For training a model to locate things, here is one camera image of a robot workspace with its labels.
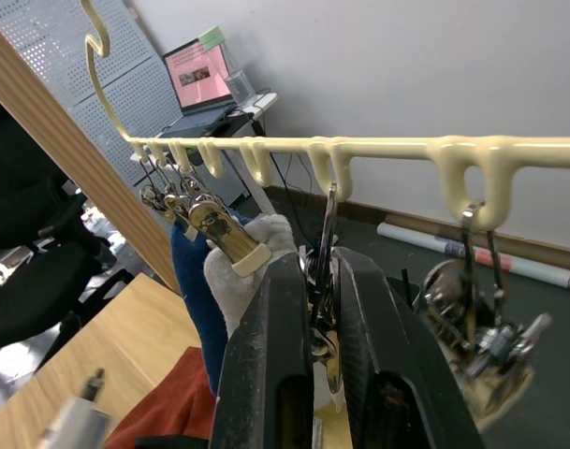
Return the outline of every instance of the chair backrest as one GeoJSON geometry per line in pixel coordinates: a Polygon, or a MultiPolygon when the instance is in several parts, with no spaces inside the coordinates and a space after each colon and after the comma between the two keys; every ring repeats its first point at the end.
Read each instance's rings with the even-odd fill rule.
{"type": "Polygon", "coordinates": [[[38,231],[65,207],[54,180],[0,197],[0,248],[15,248],[39,239],[38,231]]]}
{"type": "Polygon", "coordinates": [[[0,197],[66,175],[0,105],[0,197]]]}

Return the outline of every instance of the red cloth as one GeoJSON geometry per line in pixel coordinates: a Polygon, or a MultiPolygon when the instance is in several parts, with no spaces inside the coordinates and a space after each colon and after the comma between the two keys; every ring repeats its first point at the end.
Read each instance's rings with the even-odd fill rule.
{"type": "Polygon", "coordinates": [[[188,348],[160,385],[114,429],[106,449],[132,449],[137,438],[163,435],[209,440],[214,408],[201,350],[188,348]]]}

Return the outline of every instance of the desk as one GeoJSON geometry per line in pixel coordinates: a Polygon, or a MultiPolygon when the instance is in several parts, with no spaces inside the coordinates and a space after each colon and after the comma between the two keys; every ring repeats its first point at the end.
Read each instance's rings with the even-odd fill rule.
{"type": "MultiPolygon", "coordinates": [[[[278,95],[275,92],[268,92],[267,94],[256,94],[252,96],[249,100],[245,101],[241,106],[241,109],[245,111],[245,113],[253,112],[254,119],[258,119],[266,110],[276,103],[278,99],[278,95]]],[[[231,116],[239,115],[239,112],[233,112],[230,114],[231,116]]]]}
{"type": "MultiPolygon", "coordinates": [[[[0,449],[31,449],[65,401],[97,368],[106,385],[97,408],[112,417],[108,434],[169,373],[199,336],[183,300],[139,274],[75,338],[0,408],[0,449]]],[[[351,447],[347,413],[334,404],[325,420],[325,449],[351,447]]]]}

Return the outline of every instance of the laptop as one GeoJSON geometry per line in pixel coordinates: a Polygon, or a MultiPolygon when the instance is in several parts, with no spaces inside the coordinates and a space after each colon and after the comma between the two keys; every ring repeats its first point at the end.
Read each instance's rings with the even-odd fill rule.
{"type": "Polygon", "coordinates": [[[227,64],[219,46],[210,59],[197,39],[164,55],[164,62],[183,116],[161,138],[198,138],[237,105],[223,77],[227,64]]]}

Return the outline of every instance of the cream hanger rack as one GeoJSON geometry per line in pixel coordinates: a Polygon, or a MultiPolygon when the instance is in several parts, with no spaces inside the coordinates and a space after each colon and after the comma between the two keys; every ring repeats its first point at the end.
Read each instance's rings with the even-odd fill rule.
{"type": "Polygon", "coordinates": [[[139,158],[147,162],[143,146],[147,145],[159,165],[167,163],[163,148],[168,147],[179,169],[188,172],[191,167],[187,148],[197,148],[210,173],[219,178],[225,169],[220,150],[237,150],[252,176],[262,186],[270,182],[270,152],[306,152],[314,168],[315,177],[327,195],[330,184],[338,184],[337,199],[351,196],[353,182],[349,166],[353,157],[385,159],[430,160],[438,167],[443,196],[453,216],[461,215],[475,201],[468,196],[464,172],[479,166],[486,183],[486,204],[474,218],[474,229],[494,229],[500,226],[511,207],[512,180],[522,167],[570,168],[570,138],[517,138],[489,136],[468,138],[446,136],[441,138],[134,138],[128,135],[112,106],[104,95],[95,70],[95,56],[110,54],[110,37],[105,25],[91,5],[81,4],[99,40],[92,35],[85,38],[85,50],[91,81],[102,106],[116,129],[130,143],[139,158]],[[332,164],[333,175],[329,171],[332,164]]]}

